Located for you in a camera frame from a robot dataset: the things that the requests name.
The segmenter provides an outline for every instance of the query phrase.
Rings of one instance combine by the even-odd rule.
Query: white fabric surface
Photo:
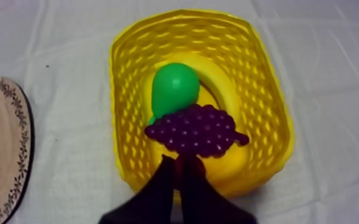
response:
[[[10,223],[96,223],[133,195],[113,162],[108,51],[126,26],[176,8],[252,23],[295,123],[285,169],[234,202],[263,224],[359,223],[359,0],[0,0],[0,76],[23,87],[36,128]]]

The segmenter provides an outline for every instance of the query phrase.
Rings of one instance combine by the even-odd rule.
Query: yellow basket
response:
[[[114,151],[134,191],[151,178],[162,154],[177,156],[143,132],[152,115],[151,81],[170,62],[196,69],[203,77],[198,103],[227,110],[237,130],[250,136],[245,147],[234,144],[221,158],[202,159],[220,194],[245,194],[283,168],[293,150],[292,122],[258,34],[228,14],[171,11],[130,26],[111,48]]]

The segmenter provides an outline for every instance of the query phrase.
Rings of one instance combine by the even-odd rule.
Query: round placemat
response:
[[[29,102],[21,88],[0,77],[0,224],[17,210],[25,193],[35,143]]]

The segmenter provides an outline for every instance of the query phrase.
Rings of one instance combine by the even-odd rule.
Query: floral border pattern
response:
[[[15,109],[15,115],[16,118],[18,118],[18,125],[21,128],[21,147],[17,162],[18,176],[14,177],[14,186],[10,189],[7,201],[6,203],[4,203],[3,208],[0,208],[1,221],[3,217],[6,217],[5,219],[7,219],[8,216],[11,214],[22,192],[25,179],[27,178],[29,166],[29,149],[27,148],[27,143],[29,141],[29,131],[26,130],[26,127],[28,125],[26,121],[27,117],[24,115],[22,102],[17,97],[16,88],[12,88],[9,84],[4,83],[3,80],[0,79],[0,91],[7,99],[12,99],[11,105]]]

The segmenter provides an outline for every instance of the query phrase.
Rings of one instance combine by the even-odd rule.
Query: grape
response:
[[[191,106],[157,119],[145,134],[178,154],[222,157],[234,141],[249,143],[249,137],[235,131],[234,119],[212,105]]]

